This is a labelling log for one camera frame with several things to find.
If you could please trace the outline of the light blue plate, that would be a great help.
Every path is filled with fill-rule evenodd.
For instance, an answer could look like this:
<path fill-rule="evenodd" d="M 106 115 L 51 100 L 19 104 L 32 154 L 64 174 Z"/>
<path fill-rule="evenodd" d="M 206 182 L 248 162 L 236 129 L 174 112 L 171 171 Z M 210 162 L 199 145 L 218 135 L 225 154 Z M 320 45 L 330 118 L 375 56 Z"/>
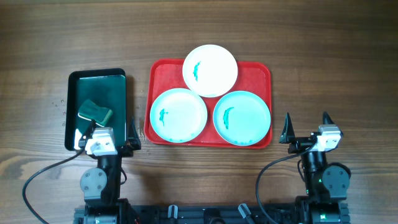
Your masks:
<path fill-rule="evenodd" d="M 150 108 L 150 124 L 163 140 L 184 143 L 195 139 L 207 122 L 208 112 L 200 96 L 185 88 L 160 94 Z"/>
<path fill-rule="evenodd" d="M 213 125 L 226 142 L 252 146 L 271 130 L 271 111 L 259 96 L 249 91 L 233 91 L 215 105 Z"/>

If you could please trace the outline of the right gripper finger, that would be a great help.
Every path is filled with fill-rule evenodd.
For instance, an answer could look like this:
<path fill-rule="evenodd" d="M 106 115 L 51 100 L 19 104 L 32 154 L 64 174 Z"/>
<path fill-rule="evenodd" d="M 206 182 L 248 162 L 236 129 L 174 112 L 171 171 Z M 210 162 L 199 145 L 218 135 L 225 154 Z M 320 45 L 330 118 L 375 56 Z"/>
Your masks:
<path fill-rule="evenodd" d="M 292 126 L 292 121 L 289 113 L 285 116 L 285 123 L 282 133 L 280 135 L 279 143 L 280 144 L 290 144 L 295 141 L 295 133 L 294 128 Z"/>
<path fill-rule="evenodd" d="M 323 124 L 334 124 L 330 115 L 326 111 L 323 112 L 322 121 L 323 121 Z"/>

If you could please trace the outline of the green yellow sponge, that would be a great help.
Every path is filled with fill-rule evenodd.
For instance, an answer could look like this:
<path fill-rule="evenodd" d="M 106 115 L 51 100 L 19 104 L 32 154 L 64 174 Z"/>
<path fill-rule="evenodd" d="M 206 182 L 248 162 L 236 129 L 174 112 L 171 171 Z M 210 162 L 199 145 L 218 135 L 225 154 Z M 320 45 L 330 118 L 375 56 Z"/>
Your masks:
<path fill-rule="evenodd" d="M 101 107 L 92 102 L 85 100 L 78 109 L 78 117 L 87 121 L 94 120 L 98 126 L 105 127 L 113 111 L 109 108 Z"/>

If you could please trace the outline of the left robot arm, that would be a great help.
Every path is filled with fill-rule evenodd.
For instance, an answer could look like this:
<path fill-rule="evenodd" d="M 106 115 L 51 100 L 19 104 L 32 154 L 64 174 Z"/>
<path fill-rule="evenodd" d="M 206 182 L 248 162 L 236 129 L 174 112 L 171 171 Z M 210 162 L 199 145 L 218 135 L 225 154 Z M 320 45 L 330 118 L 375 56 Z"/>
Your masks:
<path fill-rule="evenodd" d="M 76 209 L 74 223 L 83 224 L 139 224 L 141 219 L 128 199 L 120 197 L 121 180 L 126 173 L 122 168 L 122 158 L 132 157 L 141 149 L 141 142 L 130 124 L 130 133 L 123 146 L 115 145 L 114 131 L 110 127 L 97 127 L 91 120 L 78 142 L 87 155 L 97 160 L 95 168 L 87 170 L 80 179 L 85 206 Z"/>

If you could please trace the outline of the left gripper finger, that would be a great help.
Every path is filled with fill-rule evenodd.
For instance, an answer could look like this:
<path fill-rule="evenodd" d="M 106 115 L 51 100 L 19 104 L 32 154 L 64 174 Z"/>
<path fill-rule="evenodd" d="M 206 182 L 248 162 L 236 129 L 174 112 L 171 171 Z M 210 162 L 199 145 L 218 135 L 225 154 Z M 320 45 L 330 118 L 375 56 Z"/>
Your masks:
<path fill-rule="evenodd" d="M 90 139 L 92 138 L 92 134 L 96 128 L 96 121 L 92 119 L 90 121 L 90 125 L 87 127 L 86 131 L 82 135 L 82 139 Z"/>
<path fill-rule="evenodd" d="M 126 145 L 130 150 L 141 150 L 141 141 L 136 131 L 134 118 L 131 118 Z"/>

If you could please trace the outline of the white plate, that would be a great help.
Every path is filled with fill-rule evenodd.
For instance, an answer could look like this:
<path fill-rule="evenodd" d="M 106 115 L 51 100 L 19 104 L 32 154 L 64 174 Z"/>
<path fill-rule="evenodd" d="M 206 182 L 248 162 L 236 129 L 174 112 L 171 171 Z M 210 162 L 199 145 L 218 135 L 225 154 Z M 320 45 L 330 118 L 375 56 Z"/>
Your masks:
<path fill-rule="evenodd" d="M 201 45 L 186 56 L 182 76 L 191 91 L 202 97 L 215 98 L 232 89 L 238 77 L 238 64 L 225 48 Z"/>

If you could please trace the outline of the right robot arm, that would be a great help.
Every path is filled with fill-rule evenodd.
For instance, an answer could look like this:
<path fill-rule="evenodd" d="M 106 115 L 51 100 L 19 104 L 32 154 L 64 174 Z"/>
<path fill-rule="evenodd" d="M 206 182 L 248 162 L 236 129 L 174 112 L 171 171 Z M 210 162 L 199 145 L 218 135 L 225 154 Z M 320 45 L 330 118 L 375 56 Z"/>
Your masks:
<path fill-rule="evenodd" d="M 339 162 L 327 162 L 326 153 L 335 150 L 343 132 L 323 113 L 323 124 L 309 137 L 297 137 L 291 118 L 285 117 L 279 142 L 288 144 L 288 153 L 300 156 L 301 176 L 306 196 L 295 199 L 297 223 L 350 223 L 348 205 L 344 203 L 351 171 Z"/>

